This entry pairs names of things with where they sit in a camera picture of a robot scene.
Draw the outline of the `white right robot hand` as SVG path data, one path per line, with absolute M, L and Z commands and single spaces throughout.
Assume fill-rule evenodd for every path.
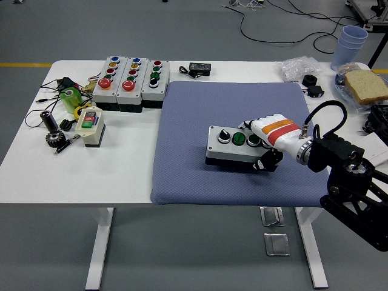
M 251 121 L 244 121 L 240 129 L 249 129 L 270 149 L 254 164 L 254 169 L 273 171 L 287 152 L 299 164 L 309 160 L 312 137 L 307 134 L 307 125 L 299 127 L 281 114 L 274 114 Z

